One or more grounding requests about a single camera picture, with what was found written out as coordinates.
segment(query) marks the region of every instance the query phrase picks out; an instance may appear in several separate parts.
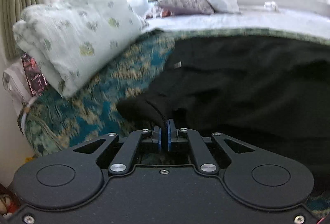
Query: white wall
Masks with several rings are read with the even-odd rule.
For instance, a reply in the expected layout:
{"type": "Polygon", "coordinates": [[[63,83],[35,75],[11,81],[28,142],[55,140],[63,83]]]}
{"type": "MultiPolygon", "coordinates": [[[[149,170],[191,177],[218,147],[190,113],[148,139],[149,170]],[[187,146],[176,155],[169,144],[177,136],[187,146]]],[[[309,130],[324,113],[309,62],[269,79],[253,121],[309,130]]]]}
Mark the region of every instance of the white wall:
{"type": "MultiPolygon", "coordinates": [[[[8,64],[3,54],[3,38],[0,33],[0,75],[8,64]]],[[[17,125],[17,116],[9,94],[0,84],[0,183],[8,186],[17,168],[33,150],[17,125]]]]}

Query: teal floral fabric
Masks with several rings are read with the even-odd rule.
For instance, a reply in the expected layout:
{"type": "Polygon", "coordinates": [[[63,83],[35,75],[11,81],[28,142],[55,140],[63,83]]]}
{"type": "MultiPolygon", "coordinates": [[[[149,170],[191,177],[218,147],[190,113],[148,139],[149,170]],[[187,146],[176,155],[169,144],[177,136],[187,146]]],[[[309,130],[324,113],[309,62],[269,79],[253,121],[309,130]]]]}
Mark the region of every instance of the teal floral fabric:
{"type": "MultiPolygon", "coordinates": [[[[47,155],[115,132],[127,136],[149,122],[129,122],[118,113],[120,98],[135,96],[148,87],[159,74],[176,40],[190,37],[260,35],[306,40],[330,45],[330,40],[270,29],[217,29],[186,32],[154,31],[142,35],[119,57],[69,99],[49,88],[32,105],[26,119],[26,138],[37,155],[47,155]]],[[[329,200],[309,200],[319,215],[330,208],[329,200]]]]}

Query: white bed sheet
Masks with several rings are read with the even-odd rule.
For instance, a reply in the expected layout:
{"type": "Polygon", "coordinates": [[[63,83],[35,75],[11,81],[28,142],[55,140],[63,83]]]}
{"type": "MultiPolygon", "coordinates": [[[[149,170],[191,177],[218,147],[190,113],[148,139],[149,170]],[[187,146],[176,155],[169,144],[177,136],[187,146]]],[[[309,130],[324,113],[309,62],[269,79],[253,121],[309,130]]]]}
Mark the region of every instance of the white bed sheet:
{"type": "Polygon", "coordinates": [[[225,28],[270,28],[330,39],[330,18],[309,12],[280,9],[279,12],[243,11],[241,14],[186,15],[148,19],[149,27],[163,31],[225,28]]]}

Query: clothing tag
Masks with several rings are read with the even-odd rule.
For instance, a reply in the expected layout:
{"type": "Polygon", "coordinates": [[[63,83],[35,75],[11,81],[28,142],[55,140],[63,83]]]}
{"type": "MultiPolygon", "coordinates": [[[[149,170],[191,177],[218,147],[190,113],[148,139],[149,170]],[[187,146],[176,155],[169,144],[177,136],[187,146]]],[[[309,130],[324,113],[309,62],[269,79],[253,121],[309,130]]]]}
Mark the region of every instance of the clothing tag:
{"type": "Polygon", "coordinates": [[[178,63],[176,63],[176,64],[174,64],[174,68],[179,68],[179,67],[182,67],[182,65],[181,65],[181,61],[178,62],[178,63]]]}

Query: bed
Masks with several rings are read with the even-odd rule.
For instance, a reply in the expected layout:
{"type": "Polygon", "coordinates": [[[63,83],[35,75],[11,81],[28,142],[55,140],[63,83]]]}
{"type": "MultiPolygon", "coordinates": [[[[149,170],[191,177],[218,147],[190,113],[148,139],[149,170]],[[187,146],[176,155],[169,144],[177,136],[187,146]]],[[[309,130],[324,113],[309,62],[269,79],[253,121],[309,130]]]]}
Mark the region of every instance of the bed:
{"type": "MultiPolygon", "coordinates": [[[[146,89],[159,74],[175,41],[190,37],[274,36],[330,45],[330,20],[313,13],[262,9],[241,14],[168,17],[149,20],[149,27],[72,98],[49,88],[22,110],[18,124],[38,156],[63,150],[106,133],[127,136],[150,122],[130,122],[116,109],[121,98],[146,89]]],[[[329,197],[309,200],[318,215],[329,212],[329,197]]]]}

